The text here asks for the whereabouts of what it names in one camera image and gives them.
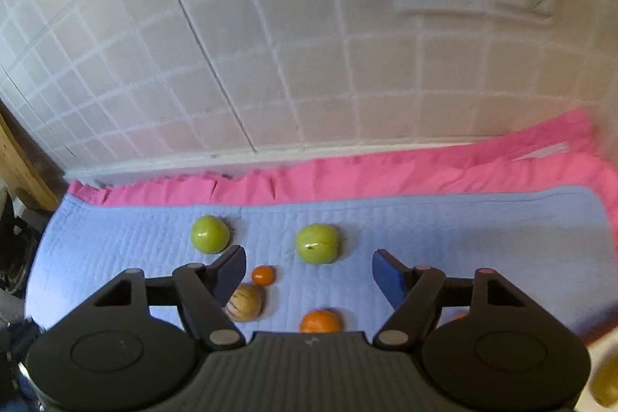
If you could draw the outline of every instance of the pink fabric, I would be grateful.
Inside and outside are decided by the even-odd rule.
[[[512,162],[560,143],[568,145],[570,155],[551,156],[549,161]],[[600,162],[596,156],[593,126],[585,111],[577,109],[533,128],[467,146],[316,159],[286,168],[256,170],[235,179],[206,172],[103,189],[75,180],[69,194],[100,206],[182,206],[537,191],[558,184],[580,183],[579,178],[560,177],[563,172],[583,176],[583,167],[589,166],[590,159]]]

